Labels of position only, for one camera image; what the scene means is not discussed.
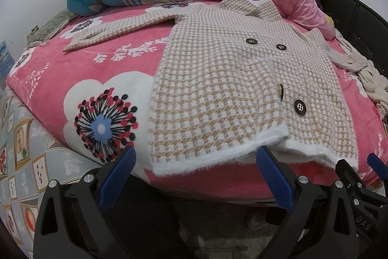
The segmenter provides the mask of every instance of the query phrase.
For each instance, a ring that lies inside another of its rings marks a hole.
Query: silver bolt
[[[306,176],[299,176],[298,180],[300,183],[303,183],[303,184],[308,183],[308,178]]]
[[[94,180],[94,176],[93,175],[86,175],[84,178],[83,178],[83,181],[85,181],[86,183],[91,183],[92,181]]]
[[[54,188],[57,185],[57,181],[56,180],[51,180],[48,185],[49,185],[50,188]]]
[[[336,184],[336,187],[337,188],[343,188],[343,183],[342,183],[342,181],[339,181],[339,180],[337,180],[336,182],[335,182],[335,184]]]

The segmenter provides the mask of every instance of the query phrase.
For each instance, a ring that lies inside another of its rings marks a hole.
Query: flower center print
[[[105,83],[85,79],[65,96],[67,123],[63,136],[77,153],[104,164],[126,146],[148,160],[149,101],[154,77],[138,71],[121,73]]]
[[[97,98],[82,101],[74,119],[85,148],[103,163],[117,158],[126,145],[134,146],[133,130],[138,128],[137,106],[127,101],[127,94],[119,97],[113,92],[114,88],[106,89]]]

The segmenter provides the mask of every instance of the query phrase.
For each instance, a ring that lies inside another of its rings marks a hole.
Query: pillow
[[[57,35],[64,27],[68,25],[68,23],[78,15],[68,11],[67,9],[62,10],[58,14],[54,16],[49,22],[47,22],[42,28],[35,31],[31,37],[28,37],[27,43],[30,44],[32,42],[45,42],[53,38]]]

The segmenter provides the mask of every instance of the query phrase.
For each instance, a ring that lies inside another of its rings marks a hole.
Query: blue gripper pad
[[[135,164],[135,149],[128,147],[120,154],[116,165],[100,188],[98,205],[102,212],[114,206]]]
[[[368,165],[381,180],[388,180],[388,167],[374,153],[368,155]]]
[[[295,205],[294,190],[271,156],[262,147],[256,152],[256,165],[274,195],[277,205],[291,213]]]

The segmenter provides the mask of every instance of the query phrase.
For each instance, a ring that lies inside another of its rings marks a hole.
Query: black leather headboard
[[[388,78],[388,22],[359,0],[324,0],[335,27]]]

